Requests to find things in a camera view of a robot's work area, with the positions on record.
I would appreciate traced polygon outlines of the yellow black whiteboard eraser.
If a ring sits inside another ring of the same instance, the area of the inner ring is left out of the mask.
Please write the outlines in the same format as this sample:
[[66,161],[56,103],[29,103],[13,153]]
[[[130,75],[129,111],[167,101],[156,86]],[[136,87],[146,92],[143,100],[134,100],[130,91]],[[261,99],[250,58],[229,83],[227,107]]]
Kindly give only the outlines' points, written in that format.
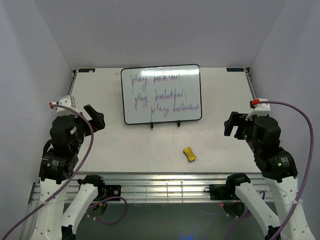
[[191,147],[186,147],[186,148],[184,148],[184,149],[183,149],[183,153],[186,155],[187,160],[188,160],[189,162],[194,162],[194,161],[197,159],[197,157],[196,157],[196,155],[193,153]]

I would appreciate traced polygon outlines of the black framed whiteboard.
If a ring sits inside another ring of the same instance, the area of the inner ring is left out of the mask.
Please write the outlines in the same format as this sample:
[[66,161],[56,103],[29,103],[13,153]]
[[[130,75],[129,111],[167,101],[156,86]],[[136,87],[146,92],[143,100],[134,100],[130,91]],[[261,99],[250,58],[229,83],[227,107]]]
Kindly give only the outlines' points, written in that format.
[[120,72],[127,125],[198,121],[202,118],[197,64],[124,68]]

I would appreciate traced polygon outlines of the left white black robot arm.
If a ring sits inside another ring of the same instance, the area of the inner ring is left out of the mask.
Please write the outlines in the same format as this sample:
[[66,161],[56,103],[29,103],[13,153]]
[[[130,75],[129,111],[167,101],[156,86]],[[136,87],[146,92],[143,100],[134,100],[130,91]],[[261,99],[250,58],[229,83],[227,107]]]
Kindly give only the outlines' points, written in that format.
[[78,153],[86,136],[105,128],[104,114],[91,105],[84,106],[90,116],[86,120],[81,112],[51,103],[58,116],[52,122],[50,140],[46,143],[39,170],[40,204],[32,240],[74,240],[79,223],[92,201],[106,195],[104,180],[99,175],[79,179],[76,197],[65,209],[68,186],[83,165]]

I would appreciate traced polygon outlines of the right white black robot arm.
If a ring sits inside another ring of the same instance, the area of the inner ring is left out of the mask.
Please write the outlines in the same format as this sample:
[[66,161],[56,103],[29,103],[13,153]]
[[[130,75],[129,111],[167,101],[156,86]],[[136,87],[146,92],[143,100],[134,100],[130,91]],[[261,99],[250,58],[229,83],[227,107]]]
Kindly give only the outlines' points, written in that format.
[[230,136],[237,127],[235,138],[244,140],[253,152],[254,162],[261,171],[273,197],[273,212],[254,190],[244,173],[230,175],[226,181],[226,194],[239,198],[258,222],[266,240],[313,240],[302,202],[298,196],[298,171],[292,155],[280,147],[281,128],[268,116],[233,111],[224,122],[224,135]]

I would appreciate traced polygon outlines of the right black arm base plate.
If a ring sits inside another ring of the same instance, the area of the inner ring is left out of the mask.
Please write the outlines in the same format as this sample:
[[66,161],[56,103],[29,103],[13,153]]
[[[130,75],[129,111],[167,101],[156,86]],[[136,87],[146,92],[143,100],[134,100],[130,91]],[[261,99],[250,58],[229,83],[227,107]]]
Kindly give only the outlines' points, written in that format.
[[203,190],[212,201],[227,200],[228,193],[224,184],[209,184]]

